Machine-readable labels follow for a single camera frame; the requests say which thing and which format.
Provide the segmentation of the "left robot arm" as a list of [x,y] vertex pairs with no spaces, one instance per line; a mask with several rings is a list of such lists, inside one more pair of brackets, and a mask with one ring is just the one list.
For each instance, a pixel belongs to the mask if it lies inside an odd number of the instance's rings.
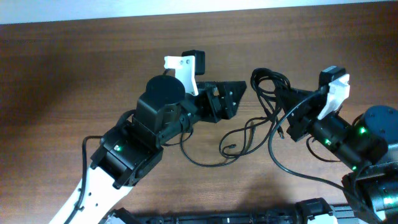
[[173,76],[151,78],[136,108],[97,137],[99,148],[51,222],[99,223],[160,162],[167,141],[199,121],[231,119],[246,88],[244,81],[200,82],[192,95]]

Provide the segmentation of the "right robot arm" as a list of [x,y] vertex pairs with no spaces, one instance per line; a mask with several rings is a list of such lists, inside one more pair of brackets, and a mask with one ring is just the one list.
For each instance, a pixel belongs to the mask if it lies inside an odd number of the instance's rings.
[[320,116],[324,90],[275,91],[294,141],[311,136],[351,172],[342,191],[355,215],[367,223],[397,222],[397,110],[376,105],[348,123],[336,111]]

